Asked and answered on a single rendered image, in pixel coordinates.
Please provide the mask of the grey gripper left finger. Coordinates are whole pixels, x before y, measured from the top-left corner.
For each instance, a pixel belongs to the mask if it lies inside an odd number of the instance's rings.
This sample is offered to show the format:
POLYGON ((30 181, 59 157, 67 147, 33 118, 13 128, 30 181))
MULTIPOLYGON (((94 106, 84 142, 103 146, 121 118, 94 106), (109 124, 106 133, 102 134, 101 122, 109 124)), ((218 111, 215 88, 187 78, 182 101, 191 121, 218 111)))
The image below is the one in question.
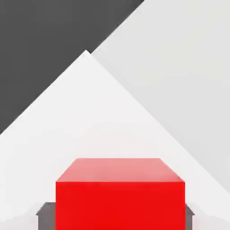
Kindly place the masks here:
POLYGON ((21 230, 56 230, 55 202, 32 207, 23 217, 21 230))

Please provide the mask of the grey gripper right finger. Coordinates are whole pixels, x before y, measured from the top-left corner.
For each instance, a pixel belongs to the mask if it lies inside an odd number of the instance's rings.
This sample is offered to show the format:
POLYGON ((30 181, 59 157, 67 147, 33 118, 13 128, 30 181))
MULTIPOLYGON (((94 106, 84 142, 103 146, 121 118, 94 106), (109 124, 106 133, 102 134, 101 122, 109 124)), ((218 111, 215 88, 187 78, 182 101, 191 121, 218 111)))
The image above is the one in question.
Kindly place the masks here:
POLYGON ((186 230, 210 230, 207 214, 195 203, 186 203, 186 230))

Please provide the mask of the small red cube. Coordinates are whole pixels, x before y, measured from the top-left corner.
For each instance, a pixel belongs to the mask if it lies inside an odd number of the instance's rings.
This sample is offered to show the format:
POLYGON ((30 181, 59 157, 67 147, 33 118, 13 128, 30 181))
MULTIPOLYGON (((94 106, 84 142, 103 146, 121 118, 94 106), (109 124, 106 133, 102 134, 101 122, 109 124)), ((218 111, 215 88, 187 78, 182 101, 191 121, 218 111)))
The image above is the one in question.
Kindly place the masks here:
POLYGON ((185 209, 157 158, 78 158, 56 181, 56 230, 185 230, 185 209))

